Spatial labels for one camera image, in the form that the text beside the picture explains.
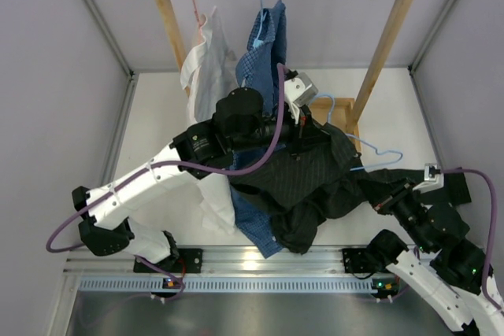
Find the blue hanger with clip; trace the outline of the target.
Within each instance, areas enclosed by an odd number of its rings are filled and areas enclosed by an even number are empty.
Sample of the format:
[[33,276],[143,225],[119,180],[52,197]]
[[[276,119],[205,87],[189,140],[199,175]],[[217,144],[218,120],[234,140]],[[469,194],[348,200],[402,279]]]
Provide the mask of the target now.
[[262,46],[265,43],[265,38],[267,35],[267,31],[266,31],[267,13],[266,13],[266,9],[264,7],[264,0],[259,0],[259,4],[260,4],[259,25],[258,25],[257,33],[254,37],[253,42],[252,42],[252,47],[254,49],[259,48],[260,46]]

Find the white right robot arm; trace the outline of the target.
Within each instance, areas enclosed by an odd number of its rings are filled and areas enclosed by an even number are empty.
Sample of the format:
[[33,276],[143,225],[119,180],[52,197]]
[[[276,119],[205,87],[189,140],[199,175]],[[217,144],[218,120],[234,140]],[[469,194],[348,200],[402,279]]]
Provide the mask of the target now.
[[359,186],[377,213],[398,221],[419,252],[434,254],[425,264],[396,233],[382,230],[366,247],[369,266],[402,279],[452,334],[501,335],[502,296],[485,252],[466,238],[469,226],[458,212],[448,204],[426,208],[408,180],[363,180]]

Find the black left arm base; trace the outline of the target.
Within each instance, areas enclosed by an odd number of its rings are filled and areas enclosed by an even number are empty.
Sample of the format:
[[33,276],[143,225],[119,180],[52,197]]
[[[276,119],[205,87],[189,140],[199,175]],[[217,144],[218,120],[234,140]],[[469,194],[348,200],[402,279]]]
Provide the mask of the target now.
[[178,250],[178,257],[167,257],[155,266],[174,273],[198,274],[202,270],[203,250],[199,248],[182,248]]

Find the light blue wire hanger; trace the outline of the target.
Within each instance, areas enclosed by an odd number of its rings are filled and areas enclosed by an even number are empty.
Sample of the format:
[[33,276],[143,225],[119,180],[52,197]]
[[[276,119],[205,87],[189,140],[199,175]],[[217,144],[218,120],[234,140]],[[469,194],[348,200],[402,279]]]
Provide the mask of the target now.
[[353,98],[336,98],[331,94],[318,94],[309,102],[309,108],[314,118],[320,123],[328,123],[343,130],[345,136],[352,142],[356,149],[356,158],[361,159],[362,147],[373,151],[376,157],[395,156],[388,161],[379,161],[374,164],[358,164],[350,169],[351,172],[371,171],[378,168],[386,168],[399,163],[404,154],[399,150],[380,150],[372,143],[365,141],[359,135],[358,126],[348,128],[348,120],[353,110]]

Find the aluminium mounting rail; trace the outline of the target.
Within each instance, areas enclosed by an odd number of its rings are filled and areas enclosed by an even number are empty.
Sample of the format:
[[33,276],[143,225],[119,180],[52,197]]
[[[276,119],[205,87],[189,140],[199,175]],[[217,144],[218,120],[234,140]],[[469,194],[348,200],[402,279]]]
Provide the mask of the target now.
[[[185,271],[201,276],[337,276],[346,273],[367,273],[364,264],[348,269],[351,263],[363,262],[364,253],[356,246],[315,246],[308,253],[298,255],[283,250],[265,259],[251,246],[207,246],[180,250],[180,261],[172,271]],[[120,275],[137,270],[147,271],[136,258],[127,253],[97,257],[85,249],[71,252],[64,265],[65,273]]]

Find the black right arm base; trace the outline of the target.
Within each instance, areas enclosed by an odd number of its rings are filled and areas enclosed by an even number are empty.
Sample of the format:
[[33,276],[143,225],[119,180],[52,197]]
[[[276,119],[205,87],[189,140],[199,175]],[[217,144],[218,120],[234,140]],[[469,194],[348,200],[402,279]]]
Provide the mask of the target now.
[[398,253],[369,252],[365,248],[343,249],[343,265],[346,273],[386,273],[386,266],[396,263]]

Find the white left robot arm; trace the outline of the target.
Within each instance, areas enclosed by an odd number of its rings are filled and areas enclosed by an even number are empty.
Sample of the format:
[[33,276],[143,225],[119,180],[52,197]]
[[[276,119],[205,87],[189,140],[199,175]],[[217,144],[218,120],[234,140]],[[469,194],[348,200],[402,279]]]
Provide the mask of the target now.
[[133,212],[160,194],[196,183],[210,173],[256,172],[270,161],[278,144],[299,154],[329,140],[308,108],[317,95],[315,86],[293,82],[279,95],[273,119],[264,115],[258,91],[235,89],[217,102],[211,119],[190,126],[128,175],[101,188],[76,188],[72,199],[82,217],[83,244],[98,257],[127,252],[159,271],[174,269],[179,252],[173,236],[136,223],[130,218]]

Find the white shirt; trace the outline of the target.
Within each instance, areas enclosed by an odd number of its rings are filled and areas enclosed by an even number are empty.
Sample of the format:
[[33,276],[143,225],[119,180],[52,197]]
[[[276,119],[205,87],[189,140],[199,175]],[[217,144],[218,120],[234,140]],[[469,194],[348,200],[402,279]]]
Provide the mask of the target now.
[[[209,120],[219,100],[237,88],[234,74],[228,65],[235,60],[224,35],[221,15],[217,7],[200,16],[202,25],[195,33],[195,44],[187,54],[180,73],[180,83],[189,91],[187,123]],[[203,200],[202,226],[219,234],[235,233],[235,210],[228,179],[211,174],[198,182]]]

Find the dark pinstriped shirt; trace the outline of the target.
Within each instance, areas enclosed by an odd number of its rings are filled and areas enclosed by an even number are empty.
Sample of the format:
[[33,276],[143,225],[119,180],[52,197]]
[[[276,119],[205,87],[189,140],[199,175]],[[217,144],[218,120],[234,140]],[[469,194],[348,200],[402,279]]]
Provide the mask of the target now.
[[331,124],[322,129],[330,142],[303,153],[299,159],[282,149],[258,170],[229,179],[241,197],[271,217],[273,236],[292,253],[306,253],[319,225],[344,217],[367,200],[361,182],[396,187],[404,180],[418,184],[424,179],[421,170],[382,168],[367,172],[361,167],[354,144],[340,129]]

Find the blue checked shirt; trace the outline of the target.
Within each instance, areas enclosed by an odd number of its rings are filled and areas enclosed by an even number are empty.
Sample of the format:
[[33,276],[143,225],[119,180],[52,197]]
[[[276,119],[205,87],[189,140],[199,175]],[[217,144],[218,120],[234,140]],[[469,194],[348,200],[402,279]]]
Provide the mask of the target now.
[[[278,0],[271,8],[265,8],[265,43],[257,49],[252,42],[258,30],[259,13],[252,27],[246,53],[239,59],[235,69],[237,83],[241,87],[253,88],[263,97],[263,109],[270,115],[277,105],[278,75],[276,66],[286,63],[287,57],[287,18],[286,6]],[[270,216],[249,203],[234,188],[230,189],[235,209],[235,225],[258,248],[264,258],[271,257],[282,249],[273,236]]]

